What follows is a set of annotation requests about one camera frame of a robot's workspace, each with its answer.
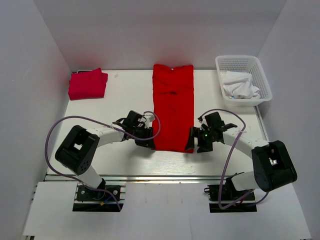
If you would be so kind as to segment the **folded crimson t-shirt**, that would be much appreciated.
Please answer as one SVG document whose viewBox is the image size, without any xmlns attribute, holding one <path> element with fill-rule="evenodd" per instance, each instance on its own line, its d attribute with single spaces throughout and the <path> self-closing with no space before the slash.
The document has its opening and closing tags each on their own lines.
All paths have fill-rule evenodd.
<svg viewBox="0 0 320 240">
<path fill-rule="evenodd" d="M 68 96 L 71 101 L 104 98 L 108 74 L 101 68 L 91 71 L 72 73 L 69 81 Z"/>
</svg>

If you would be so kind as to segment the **aluminium rail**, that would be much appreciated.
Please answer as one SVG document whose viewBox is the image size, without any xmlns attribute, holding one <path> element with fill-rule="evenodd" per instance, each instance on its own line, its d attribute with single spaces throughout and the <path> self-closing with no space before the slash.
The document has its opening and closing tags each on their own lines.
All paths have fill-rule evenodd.
<svg viewBox="0 0 320 240">
<path fill-rule="evenodd" d="M 215 182 L 221 179 L 214 175 L 103 175 L 106 182 Z"/>
</svg>

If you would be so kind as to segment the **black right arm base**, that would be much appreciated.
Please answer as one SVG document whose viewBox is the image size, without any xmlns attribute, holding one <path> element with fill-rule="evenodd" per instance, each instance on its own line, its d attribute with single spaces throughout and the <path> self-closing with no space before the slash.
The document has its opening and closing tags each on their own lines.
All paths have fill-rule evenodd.
<svg viewBox="0 0 320 240">
<path fill-rule="evenodd" d="M 237 201 L 232 206 L 221 209 L 219 207 L 219 187 L 220 184 L 209 184 L 204 188 L 204 193 L 208 195 L 209 199 L 209 212 L 215 213 L 254 213 L 257 212 L 257 207 L 254 205 L 256 202 L 255 194 L 251 192 L 244 199 Z M 246 194 L 248 190 L 237 191 L 232 185 L 231 178 L 228 177 L 222 185 L 221 190 L 221 205 L 225 206 L 237 200 Z"/>
</svg>

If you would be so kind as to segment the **white t-shirt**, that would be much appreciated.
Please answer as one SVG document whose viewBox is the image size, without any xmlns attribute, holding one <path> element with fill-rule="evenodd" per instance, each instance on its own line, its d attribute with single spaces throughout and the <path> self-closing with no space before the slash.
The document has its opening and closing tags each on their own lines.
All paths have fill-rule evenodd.
<svg viewBox="0 0 320 240">
<path fill-rule="evenodd" d="M 260 99 L 260 89 L 253 85 L 253 76 L 246 72 L 227 71 L 222 77 L 222 87 L 230 99 Z"/>
</svg>

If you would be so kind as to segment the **white plastic basket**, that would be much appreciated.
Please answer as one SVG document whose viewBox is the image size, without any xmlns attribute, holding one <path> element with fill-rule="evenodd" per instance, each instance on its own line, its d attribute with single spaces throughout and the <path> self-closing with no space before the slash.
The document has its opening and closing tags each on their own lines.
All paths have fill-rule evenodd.
<svg viewBox="0 0 320 240">
<path fill-rule="evenodd" d="M 250 55 L 215 58 L 224 103 L 228 107 L 254 107 L 272 99 L 272 92 L 259 59 Z"/>
</svg>

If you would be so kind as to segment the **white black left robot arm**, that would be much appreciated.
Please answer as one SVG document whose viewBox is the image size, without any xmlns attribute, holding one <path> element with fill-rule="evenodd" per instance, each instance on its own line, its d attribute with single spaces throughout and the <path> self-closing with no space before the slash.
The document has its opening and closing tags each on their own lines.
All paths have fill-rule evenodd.
<svg viewBox="0 0 320 240">
<path fill-rule="evenodd" d="M 55 159 L 76 175 L 77 181 L 88 188 L 88 193 L 99 200 L 105 196 L 104 179 L 92 167 L 99 147 L 133 139 L 140 147 L 154 149 L 154 138 L 160 134 L 159 117 L 146 111 L 143 114 L 131 110 L 127 117 L 105 124 L 87 117 L 80 119 L 102 125 L 86 129 L 80 125 L 71 128 L 55 153 Z"/>
</svg>

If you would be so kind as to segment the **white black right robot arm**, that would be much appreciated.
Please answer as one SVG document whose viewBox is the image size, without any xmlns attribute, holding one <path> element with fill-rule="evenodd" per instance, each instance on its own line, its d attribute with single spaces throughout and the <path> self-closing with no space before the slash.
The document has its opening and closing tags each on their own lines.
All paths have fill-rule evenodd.
<svg viewBox="0 0 320 240">
<path fill-rule="evenodd" d="M 226 194 L 236 200 L 249 191 L 260 189 L 266 193 L 291 184 L 298 179 L 297 171 L 285 144 L 266 141 L 246 133 L 234 123 L 226 124 L 218 112 L 205 112 L 198 118 L 201 126 L 191 127 L 186 150 L 198 147 L 198 153 L 213 151 L 214 143 L 230 146 L 252 160 L 253 170 L 222 177 L 218 197 Z"/>
</svg>

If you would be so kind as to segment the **red t-shirt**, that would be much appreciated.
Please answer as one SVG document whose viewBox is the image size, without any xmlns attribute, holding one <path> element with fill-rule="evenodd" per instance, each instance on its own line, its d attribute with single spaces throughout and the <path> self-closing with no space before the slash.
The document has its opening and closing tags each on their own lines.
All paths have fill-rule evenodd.
<svg viewBox="0 0 320 240">
<path fill-rule="evenodd" d="M 152 123 L 159 133 L 153 139 L 157 151 L 193 153 L 185 150 L 190 128 L 194 126 L 194 66 L 170 68 L 162 64 L 153 66 L 153 112 L 158 116 Z"/>
</svg>

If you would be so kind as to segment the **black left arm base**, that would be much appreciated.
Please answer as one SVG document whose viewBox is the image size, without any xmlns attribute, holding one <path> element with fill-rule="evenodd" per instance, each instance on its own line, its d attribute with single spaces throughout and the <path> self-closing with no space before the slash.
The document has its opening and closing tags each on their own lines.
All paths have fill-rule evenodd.
<svg viewBox="0 0 320 240">
<path fill-rule="evenodd" d="M 124 185 L 106 185 L 105 189 L 114 195 L 120 208 L 122 208 L 125 202 L 126 187 Z M 118 213 L 121 210 L 109 193 L 92 191 L 83 185 L 78 185 L 75 192 L 72 211 Z"/>
</svg>

